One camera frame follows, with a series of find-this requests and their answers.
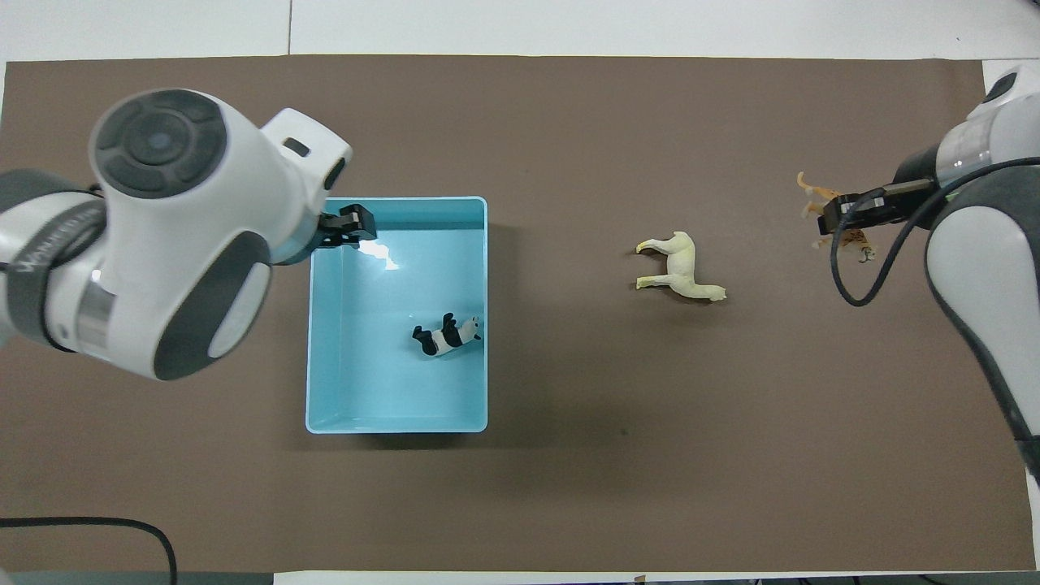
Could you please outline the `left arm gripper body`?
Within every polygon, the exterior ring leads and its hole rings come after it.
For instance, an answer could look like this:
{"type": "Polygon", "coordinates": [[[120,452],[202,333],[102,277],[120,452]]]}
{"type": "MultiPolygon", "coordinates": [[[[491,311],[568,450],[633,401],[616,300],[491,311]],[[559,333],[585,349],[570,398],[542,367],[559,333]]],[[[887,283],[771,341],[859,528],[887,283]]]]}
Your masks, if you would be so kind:
{"type": "Polygon", "coordinates": [[[328,129],[323,123],[293,108],[285,108],[260,127],[288,162],[294,178],[291,193],[310,214],[323,211],[328,193],[341,172],[350,163],[350,144],[328,129]]]}

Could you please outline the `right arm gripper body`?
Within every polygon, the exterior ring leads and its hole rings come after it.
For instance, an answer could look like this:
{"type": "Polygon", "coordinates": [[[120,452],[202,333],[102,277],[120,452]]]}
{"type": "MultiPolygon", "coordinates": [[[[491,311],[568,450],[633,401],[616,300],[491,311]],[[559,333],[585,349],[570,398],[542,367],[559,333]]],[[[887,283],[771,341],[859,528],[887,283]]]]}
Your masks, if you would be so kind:
{"type": "Polygon", "coordinates": [[[941,144],[929,145],[903,160],[892,179],[895,195],[931,195],[946,188],[947,178],[939,171],[941,144]]]}

